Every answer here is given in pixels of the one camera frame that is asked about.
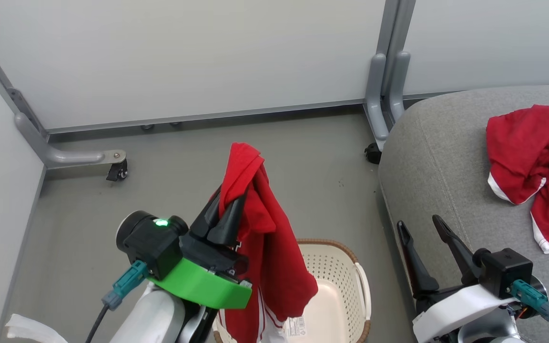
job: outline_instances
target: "gray metal leg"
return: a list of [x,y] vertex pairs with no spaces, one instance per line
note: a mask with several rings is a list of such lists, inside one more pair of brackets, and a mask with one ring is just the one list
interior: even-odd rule
[[62,151],[48,145],[33,123],[22,112],[16,113],[14,122],[22,136],[48,169],[80,165],[113,164],[126,159],[124,150]]
[[397,12],[395,12],[394,27],[389,39],[387,50],[387,68],[383,80],[383,95],[390,92],[394,67],[397,62],[397,56],[404,50],[414,4],[416,0],[398,0]]
[[400,51],[395,56],[393,72],[391,74],[391,88],[385,96],[391,115],[398,121],[404,114],[404,82],[410,64],[410,52]]
[[388,137],[387,123],[381,109],[381,87],[383,85],[386,62],[387,57],[384,54],[376,54],[372,57],[370,72],[368,74],[368,85],[366,86],[366,102],[364,103],[374,138],[383,143]]

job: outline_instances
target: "caster wheel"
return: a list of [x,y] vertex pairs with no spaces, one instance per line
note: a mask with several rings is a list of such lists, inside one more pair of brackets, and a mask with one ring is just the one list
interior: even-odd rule
[[107,180],[110,182],[121,182],[126,179],[126,176],[128,176],[128,162],[124,160],[120,163],[114,163],[111,168],[109,168]]
[[364,153],[366,154],[366,160],[368,160],[369,163],[379,164],[381,162],[383,152],[381,152],[376,143],[368,145],[364,150]]

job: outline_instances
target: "metal bracket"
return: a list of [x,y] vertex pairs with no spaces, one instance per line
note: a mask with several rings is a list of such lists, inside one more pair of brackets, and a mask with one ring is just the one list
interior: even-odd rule
[[383,109],[381,107],[381,87],[383,86],[386,63],[387,56],[385,54],[376,54],[372,57],[364,102],[364,111],[366,111],[366,115],[368,116],[370,128],[372,128],[376,143],[381,150],[388,137],[387,123],[383,117]]
[[46,129],[41,125],[39,119],[37,119],[37,116],[35,116],[35,113],[33,113],[33,110],[31,109],[31,107],[29,107],[29,104],[24,99],[24,96],[22,96],[22,93],[14,87],[6,88],[6,92],[8,93],[16,107],[18,107],[18,110],[27,116],[29,121],[33,124],[33,126],[35,126],[37,131],[39,131],[40,135],[42,137],[46,137],[46,135],[48,135]]
[[385,102],[388,104],[389,111],[395,121],[398,121],[404,114],[404,83],[408,65],[410,64],[410,52],[400,51],[395,55],[393,61],[393,71],[391,73],[391,87],[385,94]]
[[126,159],[124,150],[62,151],[48,145],[37,128],[22,112],[14,115],[14,122],[24,139],[48,169],[77,167],[81,165],[121,163]]

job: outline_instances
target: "gray floor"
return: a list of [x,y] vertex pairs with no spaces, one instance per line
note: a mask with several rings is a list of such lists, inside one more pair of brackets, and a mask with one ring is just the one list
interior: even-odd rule
[[[231,143],[246,141],[266,159],[271,187],[296,236],[334,239],[357,254],[372,291],[368,341],[413,341],[408,289],[400,283],[390,227],[384,227],[387,214],[379,200],[377,166],[362,154],[372,141],[362,111],[322,110],[300,117],[183,123],[150,133],[132,128],[122,136],[118,131],[63,139],[71,141],[59,146],[70,150],[126,150],[130,174],[116,183],[105,180],[102,168],[50,174],[9,313],[43,322],[70,343],[85,341],[101,297],[128,267],[114,242],[120,221],[143,209],[191,222],[220,184]],[[109,341],[141,292],[135,290],[105,316],[94,342]]]

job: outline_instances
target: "basket handle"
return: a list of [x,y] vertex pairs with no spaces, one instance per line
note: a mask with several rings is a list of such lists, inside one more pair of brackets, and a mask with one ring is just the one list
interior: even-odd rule
[[361,299],[362,305],[366,309],[366,321],[370,320],[372,317],[372,296],[370,295],[370,284],[368,284],[368,277],[364,268],[359,264],[355,263],[355,271],[359,276],[359,284],[361,286],[361,291],[364,293],[364,297]]

